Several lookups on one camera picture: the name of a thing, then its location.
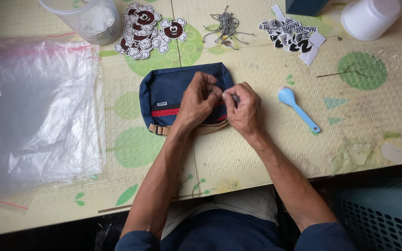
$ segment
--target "shirt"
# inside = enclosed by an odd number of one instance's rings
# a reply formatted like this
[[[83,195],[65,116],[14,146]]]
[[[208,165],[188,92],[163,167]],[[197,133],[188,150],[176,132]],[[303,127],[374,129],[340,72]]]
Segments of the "shirt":
[[[132,231],[117,243],[115,251],[198,251],[272,250],[282,251],[279,231],[271,222],[252,215],[212,209],[183,221],[159,240],[148,231]],[[307,227],[299,237],[296,251],[356,251],[337,222]]]

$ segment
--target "hand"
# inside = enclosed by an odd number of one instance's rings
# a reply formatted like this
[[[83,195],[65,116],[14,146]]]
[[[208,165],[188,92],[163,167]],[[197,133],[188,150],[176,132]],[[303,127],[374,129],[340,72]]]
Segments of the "hand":
[[[221,89],[215,85],[217,79],[198,71],[182,97],[176,120],[172,127],[181,126],[192,131],[212,112],[221,97]]]
[[[237,108],[232,95],[240,98]],[[225,90],[222,98],[227,108],[227,120],[247,141],[264,137],[265,127],[260,116],[261,98],[248,83],[239,83]]]

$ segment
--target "stack of plastic bags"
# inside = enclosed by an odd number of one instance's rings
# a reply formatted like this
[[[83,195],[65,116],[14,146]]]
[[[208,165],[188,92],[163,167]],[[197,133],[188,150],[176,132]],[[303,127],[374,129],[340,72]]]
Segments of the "stack of plastic bags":
[[[0,206],[26,211],[34,186],[102,172],[98,47],[70,39],[0,39]]]

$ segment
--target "table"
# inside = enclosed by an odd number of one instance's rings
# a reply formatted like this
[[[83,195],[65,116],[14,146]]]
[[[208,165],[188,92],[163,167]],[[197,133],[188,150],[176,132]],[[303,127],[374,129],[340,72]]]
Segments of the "table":
[[[215,44],[214,35],[202,43],[207,33],[203,26],[217,24],[209,14],[222,13],[226,2],[138,2],[152,5],[163,17],[186,20],[187,40],[172,41],[166,54],[152,52],[150,58],[140,61],[117,54],[113,44],[100,48],[108,147],[105,171],[89,182],[39,187],[25,215],[0,208],[0,234],[130,208],[165,140],[145,128],[138,102],[142,78],[156,68],[223,62],[236,83],[246,81],[260,94],[271,137],[308,178],[402,163],[402,14],[373,42],[355,40],[340,24],[340,13],[350,1],[331,0],[319,17],[293,16],[304,26],[318,26],[327,38],[308,66],[297,53],[275,49],[266,32],[257,29],[262,20],[275,17],[272,5],[285,9],[282,0],[229,3],[230,12],[240,20],[237,30],[255,34],[239,36],[247,45],[233,41],[238,51]],[[121,14],[130,3],[116,0]],[[0,37],[68,32],[71,30],[36,0],[0,0]],[[374,70],[377,88],[354,88],[351,76],[335,74],[341,72],[339,64],[347,60],[349,53],[382,61],[384,70]],[[292,108],[277,100],[277,89],[282,85],[294,90],[299,106],[321,127],[319,134],[313,133]],[[190,145],[175,199],[271,183],[255,151],[230,126],[192,138]]]

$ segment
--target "navy blue bag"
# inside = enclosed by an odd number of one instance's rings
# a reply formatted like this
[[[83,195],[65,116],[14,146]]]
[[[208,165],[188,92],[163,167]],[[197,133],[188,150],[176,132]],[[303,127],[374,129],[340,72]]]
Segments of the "navy blue bag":
[[[232,77],[223,63],[154,70],[142,80],[139,101],[142,117],[150,132],[167,135],[176,119],[182,96],[197,71],[217,78],[216,85],[222,90],[232,87]],[[227,125],[226,105],[220,100],[206,120],[192,134],[215,132]]]

